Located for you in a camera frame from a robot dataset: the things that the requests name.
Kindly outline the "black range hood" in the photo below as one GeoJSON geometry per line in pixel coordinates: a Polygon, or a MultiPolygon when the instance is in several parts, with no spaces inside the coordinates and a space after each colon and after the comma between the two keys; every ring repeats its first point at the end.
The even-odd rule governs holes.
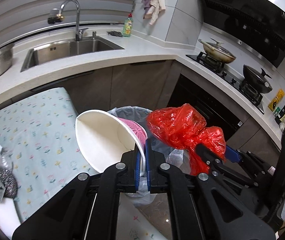
{"type": "Polygon", "coordinates": [[[285,58],[285,11],[268,0],[201,0],[210,28],[277,68],[285,58]]]}

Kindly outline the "green dish soap bottle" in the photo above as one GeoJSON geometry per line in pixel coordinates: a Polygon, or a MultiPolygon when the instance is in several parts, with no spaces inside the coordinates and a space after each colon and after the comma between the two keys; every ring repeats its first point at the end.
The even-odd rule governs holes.
{"type": "Polygon", "coordinates": [[[133,25],[132,13],[130,13],[124,22],[123,37],[130,37],[133,25]]]}

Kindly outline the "black gas stove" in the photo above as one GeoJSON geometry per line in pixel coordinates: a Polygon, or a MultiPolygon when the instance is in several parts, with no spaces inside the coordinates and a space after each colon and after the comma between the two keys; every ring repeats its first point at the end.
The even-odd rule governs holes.
{"type": "Polygon", "coordinates": [[[232,87],[237,89],[243,96],[245,96],[262,114],[264,114],[264,109],[262,105],[262,94],[259,93],[252,85],[245,81],[245,79],[240,79],[229,70],[227,70],[225,63],[215,60],[211,56],[204,52],[200,52],[198,55],[186,55],[189,59],[192,59],[205,68],[211,70],[221,79],[226,81],[232,87]]]}

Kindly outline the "stainless steel sink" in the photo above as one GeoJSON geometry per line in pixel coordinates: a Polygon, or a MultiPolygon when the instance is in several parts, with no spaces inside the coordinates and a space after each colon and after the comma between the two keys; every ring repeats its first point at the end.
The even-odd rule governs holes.
{"type": "Polygon", "coordinates": [[[124,48],[99,36],[86,37],[81,41],[71,39],[48,43],[28,51],[21,72],[66,57],[122,49],[124,48]]]}

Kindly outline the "hanging pink purple cloths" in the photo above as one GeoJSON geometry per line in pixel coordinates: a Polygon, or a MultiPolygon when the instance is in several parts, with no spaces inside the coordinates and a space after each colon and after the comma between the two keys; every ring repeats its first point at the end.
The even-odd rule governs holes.
{"type": "Polygon", "coordinates": [[[142,0],[144,20],[149,20],[149,25],[154,25],[159,14],[166,10],[165,0],[142,0]]]}

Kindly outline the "dark scrubber on counter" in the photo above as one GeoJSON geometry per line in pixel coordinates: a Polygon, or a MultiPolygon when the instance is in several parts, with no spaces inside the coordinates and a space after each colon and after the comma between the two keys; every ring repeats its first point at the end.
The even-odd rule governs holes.
{"type": "Polygon", "coordinates": [[[108,31],[107,34],[110,36],[115,36],[115,37],[123,37],[121,32],[115,31],[115,30],[108,31]]]}

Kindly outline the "black wok with lid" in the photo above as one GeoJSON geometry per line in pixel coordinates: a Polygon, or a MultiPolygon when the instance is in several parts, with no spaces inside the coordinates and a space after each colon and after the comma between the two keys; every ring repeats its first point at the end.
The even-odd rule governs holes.
{"type": "Polygon", "coordinates": [[[261,71],[255,70],[253,67],[243,65],[244,82],[251,85],[258,93],[267,94],[273,90],[270,79],[272,77],[268,75],[263,68],[261,71]]]}

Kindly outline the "floral light blue tablecloth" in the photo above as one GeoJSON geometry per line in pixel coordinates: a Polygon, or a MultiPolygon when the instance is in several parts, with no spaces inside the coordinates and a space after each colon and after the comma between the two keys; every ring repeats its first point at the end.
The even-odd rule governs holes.
{"type": "Polygon", "coordinates": [[[53,88],[0,110],[0,145],[18,183],[14,200],[23,223],[76,175],[98,174],[81,154],[77,113],[67,91],[53,88]]]}

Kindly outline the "red plastic bag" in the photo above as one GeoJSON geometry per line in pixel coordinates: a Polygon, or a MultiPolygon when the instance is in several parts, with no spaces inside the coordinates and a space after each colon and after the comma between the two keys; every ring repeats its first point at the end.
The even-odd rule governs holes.
{"type": "Polygon", "coordinates": [[[205,118],[190,104],[168,107],[151,112],[147,118],[149,131],[164,144],[178,150],[187,150],[190,157],[190,174],[209,173],[209,165],[202,161],[196,146],[203,144],[214,155],[225,161],[226,143],[223,130],[207,127],[205,118]]]}

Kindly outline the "steel wool scrubber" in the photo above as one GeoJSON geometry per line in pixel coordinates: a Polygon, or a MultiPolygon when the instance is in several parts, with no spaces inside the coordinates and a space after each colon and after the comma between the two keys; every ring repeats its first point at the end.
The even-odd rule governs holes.
{"type": "Polygon", "coordinates": [[[0,181],[5,186],[4,197],[15,199],[17,197],[17,180],[10,170],[0,169],[0,181]]]}

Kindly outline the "cream frying pan with lid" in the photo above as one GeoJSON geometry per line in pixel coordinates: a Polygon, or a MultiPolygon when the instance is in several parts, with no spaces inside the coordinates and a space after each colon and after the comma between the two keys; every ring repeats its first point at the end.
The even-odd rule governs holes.
{"type": "Polygon", "coordinates": [[[214,43],[206,42],[202,39],[198,40],[198,42],[203,45],[203,50],[207,55],[222,63],[232,63],[235,61],[235,55],[222,46],[223,42],[218,42],[213,38],[211,38],[211,40],[213,40],[214,43]]]}

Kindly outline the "black built-in oven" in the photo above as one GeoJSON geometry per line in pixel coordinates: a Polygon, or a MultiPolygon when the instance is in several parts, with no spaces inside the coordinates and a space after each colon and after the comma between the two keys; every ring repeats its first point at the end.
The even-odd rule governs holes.
{"type": "Polygon", "coordinates": [[[208,127],[220,127],[223,130],[225,140],[230,139],[243,125],[241,119],[227,109],[226,106],[181,74],[167,107],[180,107],[186,103],[205,118],[208,127]]]}

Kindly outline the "pink white paper cup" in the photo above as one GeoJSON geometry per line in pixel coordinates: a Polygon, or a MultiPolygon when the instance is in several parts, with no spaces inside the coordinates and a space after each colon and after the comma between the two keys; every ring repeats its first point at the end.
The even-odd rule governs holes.
{"type": "Polygon", "coordinates": [[[75,121],[79,150],[99,173],[119,163],[123,153],[138,148],[139,175],[146,171],[144,149],[134,132],[116,116],[92,109],[79,114],[75,121]]]}

